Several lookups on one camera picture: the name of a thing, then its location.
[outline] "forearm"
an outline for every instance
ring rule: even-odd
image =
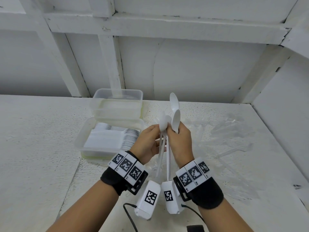
[[[99,180],[46,232],[99,231],[118,198],[112,186]]]
[[[253,232],[226,199],[211,210],[198,208],[210,232]]]

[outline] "hand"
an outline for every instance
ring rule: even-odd
[[[190,130],[182,123],[179,124],[179,134],[172,130],[171,125],[166,129],[176,163],[180,168],[194,160]]]
[[[159,137],[159,125],[152,125],[141,132],[130,151],[142,164],[146,164],[154,155],[159,153],[159,140],[156,141]]]

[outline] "qr-like marker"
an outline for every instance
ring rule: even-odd
[[[119,164],[122,159],[123,159],[123,156],[117,154],[116,157],[112,161],[116,164]]]
[[[129,161],[128,159],[125,159],[122,161],[122,163],[119,165],[119,167],[121,167],[124,171],[128,171],[130,169],[130,167],[132,166],[132,162]]]
[[[182,174],[179,177],[179,179],[181,180],[181,183],[183,184],[184,187],[189,185],[192,182],[191,177],[189,177],[188,173]]]
[[[198,169],[197,166],[194,166],[193,168],[189,169],[188,172],[191,175],[191,177],[193,178],[193,180],[196,180],[197,178],[202,176],[202,173],[200,172],[200,170]]]
[[[137,180],[139,176],[141,175],[141,170],[138,169],[136,166],[134,166],[134,168],[131,170],[129,175],[133,177],[134,180]]]
[[[209,168],[207,167],[207,165],[204,162],[201,162],[198,165],[201,168],[201,170],[203,171],[203,173],[206,173],[206,172],[209,171]]]
[[[156,198],[157,198],[157,194],[156,193],[154,193],[152,191],[148,191],[147,195],[146,195],[146,198],[145,198],[145,201],[147,203],[150,203],[151,205],[154,205]]]
[[[164,191],[164,196],[166,201],[173,201],[173,196],[171,191]]]

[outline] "plastic container lid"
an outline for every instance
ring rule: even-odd
[[[90,109],[97,119],[139,119],[143,103],[143,92],[135,89],[98,89]]]

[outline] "black object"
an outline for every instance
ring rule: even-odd
[[[188,193],[177,176],[173,180],[184,202],[191,199],[197,206],[204,209],[213,209],[218,207],[224,199],[221,188],[212,177]]]
[[[205,232],[204,227],[202,225],[196,226],[187,226],[188,232]]]
[[[134,158],[139,161],[139,159],[130,151],[126,151],[128,154],[133,156]],[[101,181],[114,187],[117,194],[120,196],[123,191],[130,191],[133,195],[136,195],[139,189],[141,188],[142,184],[146,180],[148,173],[143,171],[140,177],[138,178],[137,182],[134,186],[128,183],[122,176],[120,176],[116,171],[112,168],[108,167],[101,176]]]
[[[134,221],[132,220],[132,218],[131,218],[131,216],[130,216],[129,212],[127,211],[127,209],[126,209],[126,207],[125,207],[126,205],[129,205],[129,206],[134,207],[134,208],[137,208],[137,206],[136,206],[136,205],[134,205],[134,204],[131,204],[131,203],[124,203],[124,204],[123,204],[123,208],[124,208],[124,210],[125,210],[125,212],[126,212],[126,214],[127,214],[128,218],[130,219],[130,222],[132,223],[132,225],[133,225],[133,227],[134,227],[135,232],[138,232],[138,231],[137,231],[137,228],[136,228],[136,226],[135,226]]]
[[[187,206],[187,205],[184,205],[184,204],[182,204],[181,206],[182,206],[183,208],[188,208],[188,209],[192,210],[193,212],[195,212],[195,214],[198,215],[198,216],[202,219],[202,221],[205,223],[205,221],[204,221],[204,219],[202,218],[202,216],[201,216],[197,211],[195,211],[193,208],[191,208],[191,207],[189,207],[189,206]]]

